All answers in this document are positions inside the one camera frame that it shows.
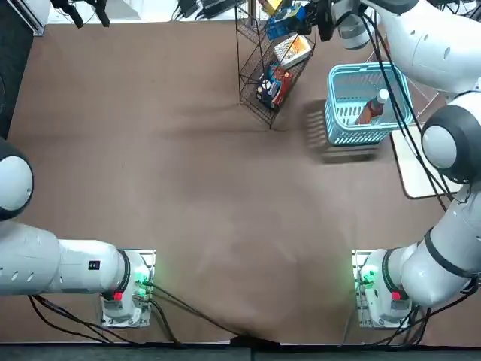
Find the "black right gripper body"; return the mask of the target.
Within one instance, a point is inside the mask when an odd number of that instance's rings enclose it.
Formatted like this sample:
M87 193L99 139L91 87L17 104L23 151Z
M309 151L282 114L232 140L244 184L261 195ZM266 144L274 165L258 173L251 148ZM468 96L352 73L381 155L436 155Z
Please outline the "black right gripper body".
M330 41L334 33L332 1L312 1L310 6L311 25L317 28L321 41Z

